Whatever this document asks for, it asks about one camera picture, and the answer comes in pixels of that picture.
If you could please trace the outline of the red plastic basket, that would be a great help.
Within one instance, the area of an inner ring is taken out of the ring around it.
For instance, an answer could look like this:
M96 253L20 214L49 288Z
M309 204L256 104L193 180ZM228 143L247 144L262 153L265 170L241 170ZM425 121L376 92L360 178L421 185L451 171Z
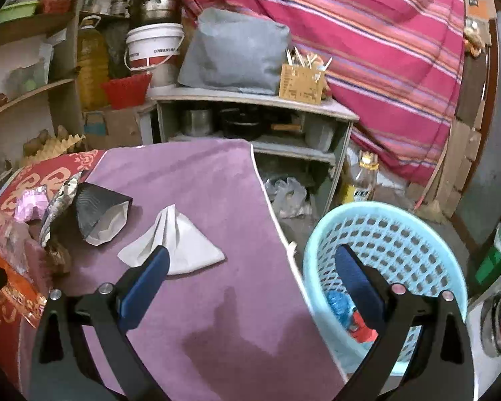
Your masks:
M110 80L101 87L113 110L143 105L152 74L135 74L126 78Z

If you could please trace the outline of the grey fabric cover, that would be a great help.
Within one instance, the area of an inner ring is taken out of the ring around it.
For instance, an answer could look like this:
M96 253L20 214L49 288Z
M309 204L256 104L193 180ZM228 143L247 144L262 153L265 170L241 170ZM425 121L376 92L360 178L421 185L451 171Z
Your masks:
M185 87L277 95L290 28L269 19L207 8L183 59Z

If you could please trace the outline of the black paper cup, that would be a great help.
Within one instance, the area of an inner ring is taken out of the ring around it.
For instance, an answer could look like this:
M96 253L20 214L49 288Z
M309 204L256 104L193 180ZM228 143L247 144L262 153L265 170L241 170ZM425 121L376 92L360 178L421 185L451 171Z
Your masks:
M82 183L74 199L76 222L83 240L100 246L126 226L133 198L99 185Z

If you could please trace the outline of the yellow egg tray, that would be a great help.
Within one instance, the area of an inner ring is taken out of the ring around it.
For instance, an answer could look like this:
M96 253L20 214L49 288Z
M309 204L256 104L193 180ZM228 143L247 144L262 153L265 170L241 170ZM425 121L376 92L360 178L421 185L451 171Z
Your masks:
M23 157L19 162L21 167L28 167L34 164L38 164L42 161L49 160L55 157L59 157L68 153L74 153L79 148L84 146L84 135L69 135L66 139L49 139L42 149L38 150L37 153L30 157Z

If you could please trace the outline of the cardboard box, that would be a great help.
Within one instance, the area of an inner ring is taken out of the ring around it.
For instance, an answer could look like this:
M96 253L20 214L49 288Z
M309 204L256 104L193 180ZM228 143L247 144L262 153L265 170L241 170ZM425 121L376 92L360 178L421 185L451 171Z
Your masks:
M89 148L136 147L154 143L152 120L157 104L152 101L120 110L105 107L83 113L84 133Z

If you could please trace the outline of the brown paper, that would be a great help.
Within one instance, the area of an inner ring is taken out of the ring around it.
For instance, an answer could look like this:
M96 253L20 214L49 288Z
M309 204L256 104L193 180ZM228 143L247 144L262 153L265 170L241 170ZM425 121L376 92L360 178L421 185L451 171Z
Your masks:
M57 238L51 237L46 244L48 267L53 275L65 275L71 269L71 256Z

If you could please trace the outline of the green plastic tray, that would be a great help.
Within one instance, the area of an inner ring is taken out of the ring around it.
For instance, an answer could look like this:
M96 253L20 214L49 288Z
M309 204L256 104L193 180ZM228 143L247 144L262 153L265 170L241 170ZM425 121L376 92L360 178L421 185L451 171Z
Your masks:
M0 24L7 23L35 15L38 8L38 0L4 5L0 10Z

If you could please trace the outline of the red striped cloth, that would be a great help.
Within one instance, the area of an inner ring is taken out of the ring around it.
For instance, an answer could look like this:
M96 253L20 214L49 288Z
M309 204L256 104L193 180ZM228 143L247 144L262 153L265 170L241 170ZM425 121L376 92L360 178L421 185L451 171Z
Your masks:
M269 18L327 64L334 99L359 118L354 141L425 184L435 170L463 74L463 0L186 0Z

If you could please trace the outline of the grey storage cabinet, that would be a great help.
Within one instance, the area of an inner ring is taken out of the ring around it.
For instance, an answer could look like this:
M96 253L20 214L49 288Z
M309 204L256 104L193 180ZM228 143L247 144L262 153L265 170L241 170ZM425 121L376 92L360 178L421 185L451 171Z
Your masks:
M277 96L173 86L155 89L162 142L246 139L257 154L306 162L313 215L330 209L358 116L333 99L319 105Z

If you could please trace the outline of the steel cooking pot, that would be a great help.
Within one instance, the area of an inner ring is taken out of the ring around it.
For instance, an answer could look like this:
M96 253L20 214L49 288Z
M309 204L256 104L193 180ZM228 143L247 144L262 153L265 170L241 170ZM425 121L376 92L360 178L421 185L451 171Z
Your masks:
M183 0L131 0L129 6L132 29L149 24L180 24Z

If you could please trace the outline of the white plastic bucket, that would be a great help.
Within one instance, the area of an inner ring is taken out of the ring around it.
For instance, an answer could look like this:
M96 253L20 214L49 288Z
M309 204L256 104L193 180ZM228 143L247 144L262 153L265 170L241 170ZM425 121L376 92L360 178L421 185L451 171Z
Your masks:
M152 75L150 92L174 87L184 38L181 24L148 24L134 28L126 35L125 66L132 74Z

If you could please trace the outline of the red gold patterned cloth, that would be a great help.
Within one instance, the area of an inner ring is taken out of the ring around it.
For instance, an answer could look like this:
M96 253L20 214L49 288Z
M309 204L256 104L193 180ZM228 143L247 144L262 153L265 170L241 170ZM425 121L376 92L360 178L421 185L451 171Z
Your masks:
M48 198L79 171L92 170L99 149L54 157L21 168L0 192L0 268L8 283L0 291L0 369L17 390L28 390L33 337L51 286L46 252L32 239L29 225L14 218L24 194L44 186Z

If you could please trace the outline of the purple towel mat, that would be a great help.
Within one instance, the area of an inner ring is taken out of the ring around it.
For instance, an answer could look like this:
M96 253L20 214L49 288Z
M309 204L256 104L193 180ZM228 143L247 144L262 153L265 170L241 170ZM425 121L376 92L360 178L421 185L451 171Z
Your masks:
M203 139L113 148L90 183L126 194L125 228L95 247L64 235L64 293L92 293L126 271L118 252L175 206L224 253L223 262L161 286L128 337L174 400L331 400L344 384L294 276L249 143Z

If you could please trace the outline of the wooden utensil holder box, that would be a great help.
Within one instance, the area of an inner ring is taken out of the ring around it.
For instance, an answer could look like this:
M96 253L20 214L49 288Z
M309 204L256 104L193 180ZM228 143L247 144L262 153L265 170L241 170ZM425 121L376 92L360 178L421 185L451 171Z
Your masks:
M297 47L286 49L279 97L293 102L320 105L332 96L326 78L331 62L332 59L324 61L315 52L303 55Z

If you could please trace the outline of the wooden wall shelf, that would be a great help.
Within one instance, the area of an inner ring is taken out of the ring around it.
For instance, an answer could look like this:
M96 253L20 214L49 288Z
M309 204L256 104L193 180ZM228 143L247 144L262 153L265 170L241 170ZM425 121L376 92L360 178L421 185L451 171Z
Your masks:
M0 149L14 154L42 130L83 131L77 82L79 10L34 15L0 24Z

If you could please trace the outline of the clear bottle yellow cap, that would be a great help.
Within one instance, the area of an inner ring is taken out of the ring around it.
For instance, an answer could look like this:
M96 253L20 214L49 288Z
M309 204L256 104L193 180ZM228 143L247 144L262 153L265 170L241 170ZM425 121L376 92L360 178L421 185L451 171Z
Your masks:
M342 176L339 204L366 202L373 199L379 169L378 156L362 151L358 161Z

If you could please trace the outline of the white plastic bag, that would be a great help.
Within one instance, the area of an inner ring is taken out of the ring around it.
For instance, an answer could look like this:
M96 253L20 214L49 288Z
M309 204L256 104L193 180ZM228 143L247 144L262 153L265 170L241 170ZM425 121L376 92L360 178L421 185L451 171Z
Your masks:
M295 177L267 179L264 186L277 217L287 219L312 214L308 191Z

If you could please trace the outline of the white tissue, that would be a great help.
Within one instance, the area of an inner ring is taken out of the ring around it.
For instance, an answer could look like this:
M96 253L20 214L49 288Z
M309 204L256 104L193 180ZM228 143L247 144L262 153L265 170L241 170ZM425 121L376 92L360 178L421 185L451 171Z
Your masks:
M226 260L222 250L175 205L161 210L147 231L120 250L117 257L135 268L142 265L158 246L168 250L170 276L189 274Z

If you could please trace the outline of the light blue plastic basket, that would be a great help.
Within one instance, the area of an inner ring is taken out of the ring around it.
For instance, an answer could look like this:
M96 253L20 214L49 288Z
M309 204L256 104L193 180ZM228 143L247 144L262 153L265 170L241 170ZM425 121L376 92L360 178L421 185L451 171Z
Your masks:
M309 309L333 360L347 374L361 364L371 345L356 341L328 303L331 291L346 292L334 256L348 244L360 261L388 283L401 283L417 295L451 291L463 316L468 294L463 271L446 242L424 221L380 202L336 207L316 225L303 257L303 284Z

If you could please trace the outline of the yellow oil bottle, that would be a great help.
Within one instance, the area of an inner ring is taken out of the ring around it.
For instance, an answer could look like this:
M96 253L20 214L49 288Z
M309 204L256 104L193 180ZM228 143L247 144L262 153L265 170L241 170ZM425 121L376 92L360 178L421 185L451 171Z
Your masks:
M99 15L86 16L78 28L77 82L83 111L95 111L108 104L102 84L109 81L109 54L104 35L98 31L101 20Z

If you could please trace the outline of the pink foil wrapper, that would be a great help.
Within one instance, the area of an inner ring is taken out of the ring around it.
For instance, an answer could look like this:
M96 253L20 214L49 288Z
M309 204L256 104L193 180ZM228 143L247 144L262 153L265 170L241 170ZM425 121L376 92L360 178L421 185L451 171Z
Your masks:
M48 190L46 185L26 189L22 192L14 211L18 222L28 223L41 220L48 208Z

